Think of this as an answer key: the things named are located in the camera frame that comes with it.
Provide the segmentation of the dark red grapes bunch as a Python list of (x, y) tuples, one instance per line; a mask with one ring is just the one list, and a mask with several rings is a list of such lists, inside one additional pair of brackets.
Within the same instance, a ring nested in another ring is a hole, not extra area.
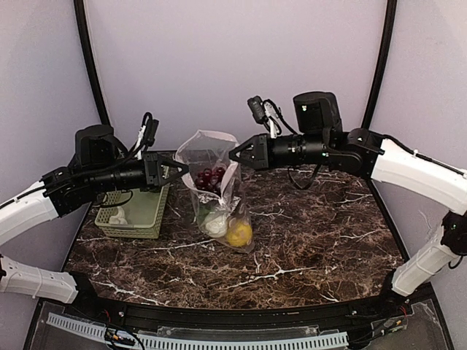
[(194, 180), (196, 189), (220, 195), (224, 174), (224, 166), (205, 168), (203, 171), (198, 172), (196, 175)]

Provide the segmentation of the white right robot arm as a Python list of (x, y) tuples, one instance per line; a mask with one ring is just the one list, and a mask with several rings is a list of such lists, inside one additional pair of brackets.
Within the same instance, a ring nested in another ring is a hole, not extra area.
[(298, 132), (254, 135), (231, 150), (229, 158), (255, 170), (326, 166), (393, 184), (447, 207), (430, 241), (389, 274), (385, 285), (389, 297), (410, 296), (445, 265), (466, 256), (466, 170), (422, 155), (389, 135), (365, 128), (344, 131), (331, 92), (302, 93), (293, 104)]

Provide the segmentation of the green leafy vegetable toy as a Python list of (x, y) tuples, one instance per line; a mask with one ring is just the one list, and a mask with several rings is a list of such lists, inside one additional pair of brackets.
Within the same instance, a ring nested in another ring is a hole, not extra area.
[(207, 210), (199, 216), (200, 229), (211, 238), (221, 238), (227, 233), (229, 214), (222, 210)]

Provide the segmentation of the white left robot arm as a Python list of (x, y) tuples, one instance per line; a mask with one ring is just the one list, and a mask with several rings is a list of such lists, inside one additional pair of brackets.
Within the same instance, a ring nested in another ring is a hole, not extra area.
[[(188, 166), (149, 148), (158, 121), (148, 120), (136, 145), (126, 148), (109, 125), (92, 125), (75, 134), (75, 153), (67, 166), (45, 174), (19, 195), (1, 204), (1, 242), (94, 202), (117, 190), (151, 191), (188, 173)], [(72, 304), (93, 291), (78, 273), (57, 272), (1, 256), (1, 291)]]

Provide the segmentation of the yellow lemon toy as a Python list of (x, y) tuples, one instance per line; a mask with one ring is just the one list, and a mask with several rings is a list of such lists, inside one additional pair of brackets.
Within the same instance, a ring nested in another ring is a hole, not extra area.
[(252, 237), (252, 227), (244, 221), (235, 221), (225, 235), (227, 243), (237, 248), (251, 244)]

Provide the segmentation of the clear zip top bag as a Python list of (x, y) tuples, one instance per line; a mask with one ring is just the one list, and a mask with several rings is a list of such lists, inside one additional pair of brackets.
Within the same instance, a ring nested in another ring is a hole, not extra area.
[(182, 181), (190, 190), (199, 230), (237, 252), (249, 253), (255, 244), (241, 167), (229, 158), (237, 146), (229, 133), (198, 130), (174, 159), (189, 168)]

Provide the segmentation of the white garlic toy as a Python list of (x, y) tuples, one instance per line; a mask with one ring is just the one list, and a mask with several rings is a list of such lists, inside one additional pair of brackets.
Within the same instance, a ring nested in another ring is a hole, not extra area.
[(117, 206), (117, 213), (109, 217), (108, 223), (110, 225), (127, 225), (126, 214), (122, 206)]

